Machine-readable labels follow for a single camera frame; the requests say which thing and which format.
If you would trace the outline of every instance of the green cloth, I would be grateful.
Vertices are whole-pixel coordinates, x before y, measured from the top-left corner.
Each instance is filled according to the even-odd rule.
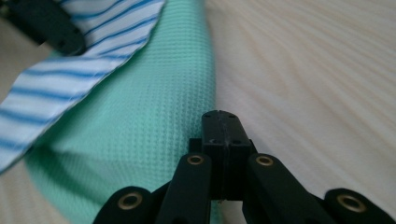
[[[36,142],[26,163],[37,188],[92,223],[118,189],[169,181],[214,108],[213,65],[204,1],[168,1],[148,44]]]

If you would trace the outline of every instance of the light wood tabletop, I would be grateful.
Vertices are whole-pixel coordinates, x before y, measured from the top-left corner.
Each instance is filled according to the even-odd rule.
[[[217,109],[309,192],[353,189],[396,218],[396,1],[207,0],[206,13]],[[49,49],[0,30],[2,100]],[[222,204],[226,223],[244,222],[240,206]],[[0,177],[0,223],[64,222],[22,163]]]

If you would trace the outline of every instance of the blue and white striped fabric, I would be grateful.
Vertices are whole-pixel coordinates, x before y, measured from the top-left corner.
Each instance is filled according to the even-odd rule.
[[[23,71],[0,104],[0,173],[90,90],[149,41],[164,0],[64,0],[85,35],[81,56],[53,58]]]

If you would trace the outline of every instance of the folded fabric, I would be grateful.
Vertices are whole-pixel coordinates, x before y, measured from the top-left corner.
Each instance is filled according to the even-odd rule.
[[[172,178],[214,94],[204,1],[170,0],[150,42],[36,142],[30,176],[71,222],[90,223],[116,190]]]
[[[37,137],[149,41],[164,0],[63,0],[87,51],[23,71],[0,104],[0,174]]]

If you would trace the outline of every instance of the black object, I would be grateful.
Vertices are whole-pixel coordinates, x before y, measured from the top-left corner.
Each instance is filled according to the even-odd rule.
[[[364,196],[332,189],[311,195],[277,158],[257,153],[239,118],[224,111],[202,116],[202,138],[190,140],[173,179],[149,193],[128,187],[100,210],[100,223],[209,223],[210,201],[243,201],[247,223],[395,223]]]
[[[52,0],[0,0],[0,16],[37,44],[47,42],[64,55],[79,55],[86,50],[81,31]]]

